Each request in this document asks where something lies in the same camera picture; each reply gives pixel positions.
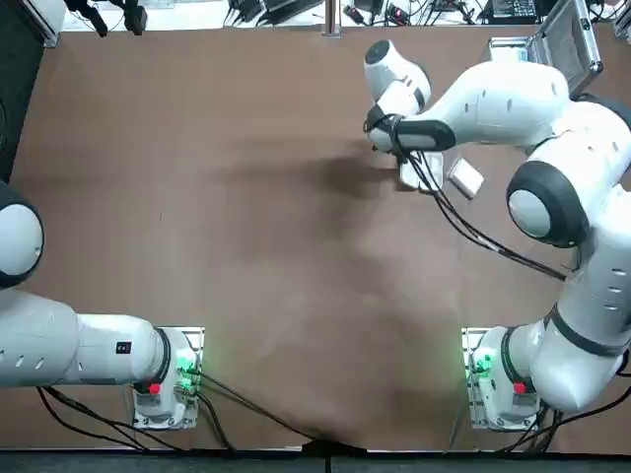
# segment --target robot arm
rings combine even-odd
[[[484,62],[466,70],[427,111],[429,78],[390,41],[366,53],[364,72],[376,101],[366,128],[377,149],[392,141],[405,151],[445,151],[467,142],[530,146],[554,135],[568,102],[568,85],[556,69],[522,62]],[[392,127],[392,118],[400,120]]]
[[[497,429],[522,429],[539,396],[562,411],[585,408],[631,339],[631,196],[617,185],[631,162],[631,124],[608,107],[570,101],[563,75],[539,64],[478,64],[425,111],[429,78],[391,42],[374,44],[364,69],[375,102],[365,131],[378,150],[483,142],[529,155],[507,189],[511,217],[529,237],[577,247],[580,265],[546,317],[487,332],[476,357],[492,363],[480,389]]]
[[[186,336],[130,315],[76,313],[12,289],[37,267],[43,229],[35,208],[0,182],[0,386],[134,385],[136,411],[151,427],[186,424],[177,387],[196,366]]]

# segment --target floor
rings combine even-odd
[[[222,460],[216,458],[151,458],[140,455],[98,453],[4,453],[0,457],[0,471],[21,473],[75,473],[85,471],[90,462],[92,473],[109,473],[117,469],[126,472],[191,473],[221,471],[222,473],[301,473],[324,472],[325,464],[319,458],[291,460]],[[628,471],[626,460],[562,460],[563,468],[571,473],[614,473]],[[495,473],[509,469],[515,473],[558,471],[559,460],[471,460],[471,459],[419,459],[419,460],[366,460],[332,458],[331,472],[339,473],[450,473],[465,470],[467,473]]]

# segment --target brown table surface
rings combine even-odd
[[[490,36],[529,32],[64,34],[44,54],[13,178],[45,222],[45,256],[26,288],[77,311],[204,325],[205,369],[305,430],[368,448],[447,447],[464,393],[460,328],[536,320],[560,284],[458,239],[429,197],[397,190],[392,160],[362,133],[362,60],[393,39],[429,71],[435,98]],[[593,91],[631,103],[631,49],[610,27],[597,37],[605,72]],[[486,177],[470,203],[446,185],[466,217],[561,269],[568,253],[522,236],[506,210],[524,157],[457,151]],[[598,402],[623,387],[616,380]],[[68,391],[129,417],[126,389]],[[2,446],[105,445],[57,426],[32,388],[0,396],[12,426]],[[217,403],[237,447],[305,441]],[[630,413],[627,404],[564,427],[554,447],[631,453]],[[218,444],[205,423],[167,438]],[[456,448],[510,438],[463,427]]]

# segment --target metal case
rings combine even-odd
[[[571,96],[603,69],[585,0],[559,0],[533,36],[492,37],[485,56],[553,66],[567,79]]]

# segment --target black connector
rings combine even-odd
[[[400,27],[409,27],[412,25],[409,14],[405,10],[401,10],[396,5],[392,4],[387,7],[386,19]]]
[[[350,5],[346,5],[344,7],[344,15],[353,20],[356,25],[365,25],[366,21],[364,20],[364,16],[357,10],[355,7],[351,7]]]
[[[239,15],[233,21],[233,25],[236,22],[249,23],[263,11],[263,6],[259,0],[231,0],[230,7],[239,12]]]

